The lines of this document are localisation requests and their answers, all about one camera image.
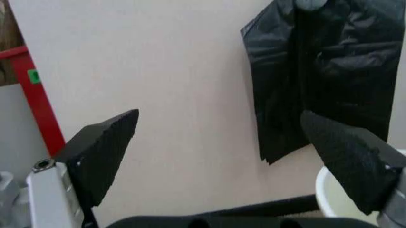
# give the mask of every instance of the metal part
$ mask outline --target metal part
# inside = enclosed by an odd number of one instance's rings
[[[39,162],[35,163],[35,165],[32,167],[32,171],[34,173],[41,172],[47,169],[50,169],[52,167],[55,167],[55,160],[49,158],[49,159],[43,159],[40,160]]]
[[[406,168],[402,170],[399,183],[381,210],[377,222],[382,228],[406,228]]]
[[[57,162],[50,168],[31,172],[27,184],[31,227],[81,227],[83,211],[63,163]]]
[[[3,226],[13,225],[12,208],[15,198],[19,195],[20,188],[9,172],[1,172],[3,177],[0,181],[0,224]]]

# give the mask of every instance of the black plastic bag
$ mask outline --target black plastic bag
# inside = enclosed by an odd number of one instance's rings
[[[305,109],[387,139],[404,10],[404,0],[328,0],[316,11],[274,0],[241,30],[262,159],[309,143]]]

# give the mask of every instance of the beige wall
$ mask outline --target beige wall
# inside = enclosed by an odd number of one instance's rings
[[[11,0],[66,140],[140,109],[136,136],[95,209],[101,226],[314,193],[322,165],[312,147],[272,166],[258,155],[239,29],[268,3]]]

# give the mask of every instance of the white wall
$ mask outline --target white wall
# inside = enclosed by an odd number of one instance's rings
[[[31,167],[48,151],[19,84],[0,87],[0,171],[23,184]]]

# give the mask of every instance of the green sticker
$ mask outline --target green sticker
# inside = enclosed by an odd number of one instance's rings
[[[32,84],[40,83],[41,80],[39,79],[39,75],[36,69],[28,70],[27,71],[29,80]]]

